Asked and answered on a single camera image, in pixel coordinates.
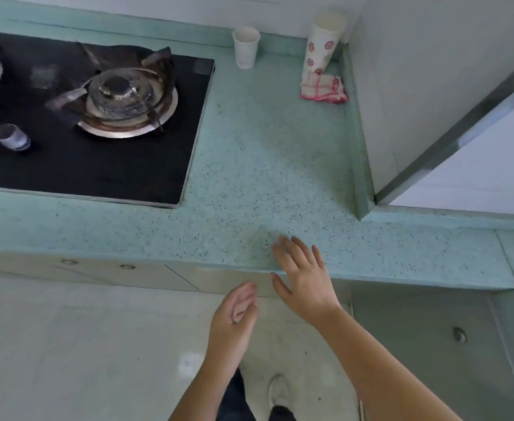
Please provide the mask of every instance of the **white floor tile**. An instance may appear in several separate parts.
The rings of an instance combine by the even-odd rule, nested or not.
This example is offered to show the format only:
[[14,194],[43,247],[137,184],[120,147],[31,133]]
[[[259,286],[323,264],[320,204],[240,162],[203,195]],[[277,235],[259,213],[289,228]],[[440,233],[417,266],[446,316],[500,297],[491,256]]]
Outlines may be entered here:
[[[204,356],[223,296],[0,278],[0,421],[165,420]],[[356,396],[313,328],[278,299],[242,363],[247,400],[267,420],[284,373],[301,420],[357,420]]]

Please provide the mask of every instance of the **pink checkered cloth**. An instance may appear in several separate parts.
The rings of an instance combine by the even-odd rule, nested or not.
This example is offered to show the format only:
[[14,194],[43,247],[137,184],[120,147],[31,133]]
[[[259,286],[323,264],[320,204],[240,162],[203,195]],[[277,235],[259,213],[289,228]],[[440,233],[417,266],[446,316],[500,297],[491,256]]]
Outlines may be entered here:
[[341,77],[304,72],[300,86],[302,99],[329,103],[343,103],[348,100]]

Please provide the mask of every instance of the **black glass stovetop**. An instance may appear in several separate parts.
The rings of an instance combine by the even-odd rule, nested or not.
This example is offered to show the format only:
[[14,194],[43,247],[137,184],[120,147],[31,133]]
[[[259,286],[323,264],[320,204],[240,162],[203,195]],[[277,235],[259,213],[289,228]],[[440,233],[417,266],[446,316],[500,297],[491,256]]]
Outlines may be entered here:
[[53,90],[36,89],[30,83],[31,70],[37,65],[56,65],[61,81],[90,70],[91,62],[75,42],[0,34],[0,59],[4,65],[0,124],[17,125],[32,141],[22,152],[0,145],[0,190],[179,205],[213,60],[173,55],[179,101],[163,130],[108,139],[89,134],[44,107],[55,95]]

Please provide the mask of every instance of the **light blue countertop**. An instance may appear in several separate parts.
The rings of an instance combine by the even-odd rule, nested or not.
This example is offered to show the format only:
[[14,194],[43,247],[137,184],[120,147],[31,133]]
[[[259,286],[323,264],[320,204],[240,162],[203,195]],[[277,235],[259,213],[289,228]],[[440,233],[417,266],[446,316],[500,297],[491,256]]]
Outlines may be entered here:
[[299,99],[301,58],[266,54],[255,69],[240,70],[228,48],[32,23],[1,22],[0,31],[169,44],[174,53],[216,61],[181,207],[0,192],[0,251],[273,270],[269,246],[285,233],[316,244],[338,278],[514,288],[493,230],[354,218],[345,109]]

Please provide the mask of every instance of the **shoe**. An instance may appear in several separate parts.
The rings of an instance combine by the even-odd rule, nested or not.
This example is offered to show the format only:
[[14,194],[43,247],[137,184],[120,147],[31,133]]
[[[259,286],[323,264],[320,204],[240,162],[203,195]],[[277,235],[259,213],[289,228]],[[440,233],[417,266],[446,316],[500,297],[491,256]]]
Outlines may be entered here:
[[269,406],[273,409],[275,406],[283,406],[292,410],[292,392],[290,384],[286,377],[282,374],[276,374],[269,384]]

